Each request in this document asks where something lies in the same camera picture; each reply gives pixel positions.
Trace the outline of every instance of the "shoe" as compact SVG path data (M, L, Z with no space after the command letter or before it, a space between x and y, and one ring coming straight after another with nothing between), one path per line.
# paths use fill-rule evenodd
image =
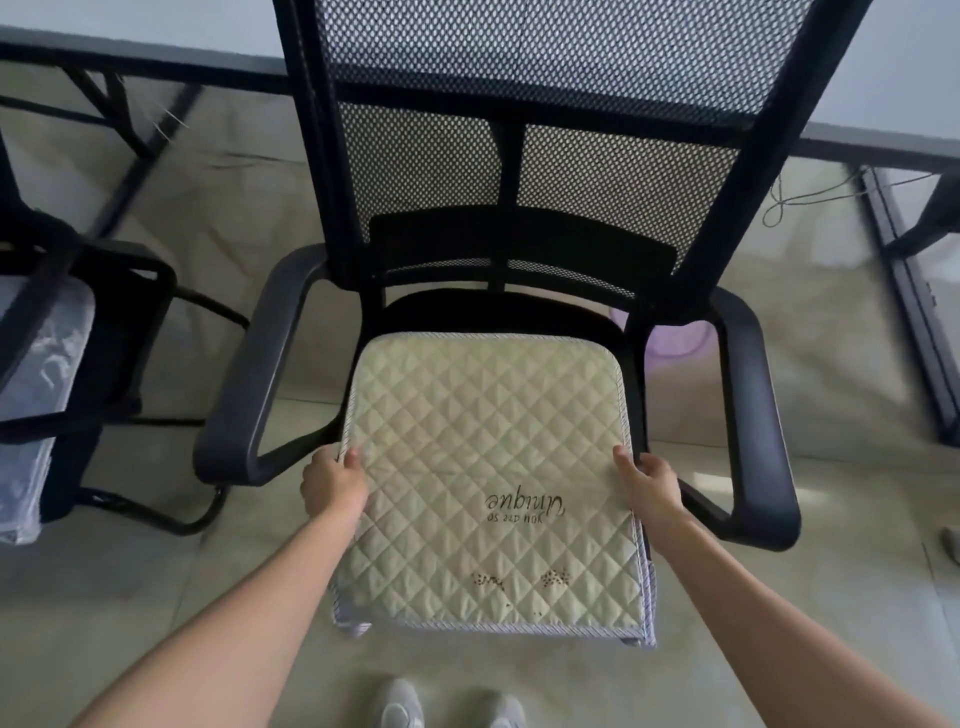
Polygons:
M423 728L417 691L406 680L391 680L374 702L372 728Z
M491 701L483 728L527 728L523 706L512 695L499 692Z

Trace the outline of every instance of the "hand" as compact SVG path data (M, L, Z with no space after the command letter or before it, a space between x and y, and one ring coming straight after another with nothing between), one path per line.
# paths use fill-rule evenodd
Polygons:
M677 474L666 460L643 452L638 469L627 449L617 445L613 448L613 462L620 471L620 480L630 507L640 519L651 542L656 542L658 534L670 523L689 518L680 498Z
M341 508L354 518L360 518L367 504L367 494L367 474L363 471L357 448L347 450L342 463L333 459L329 448L320 448L303 469L300 495L310 518Z

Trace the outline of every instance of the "purple bucket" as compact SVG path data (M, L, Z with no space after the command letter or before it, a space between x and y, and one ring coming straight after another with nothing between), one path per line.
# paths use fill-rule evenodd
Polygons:
M610 317L620 328L627 325L627 313L612 308ZM643 365L647 372L708 351L716 331L706 321L694 321L682 327L654 327L647 339Z

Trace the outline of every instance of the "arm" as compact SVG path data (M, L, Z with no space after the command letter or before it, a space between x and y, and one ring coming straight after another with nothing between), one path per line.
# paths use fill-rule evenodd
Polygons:
M300 492L310 521L232 590L127 671L74 723L265 726L367 501L356 450L318 450Z
M640 455L642 472L623 446L613 459L651 544L677 574L767 726L948 726L740 566L684 510L665 460Z

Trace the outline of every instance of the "forearm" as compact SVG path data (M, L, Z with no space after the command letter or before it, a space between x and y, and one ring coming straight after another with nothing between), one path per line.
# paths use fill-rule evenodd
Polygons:
M356 517L321 513L131 668L75 724L267 724Z
M692 518L674 519L657 535L659 551L771 728L948 725L761 584Z

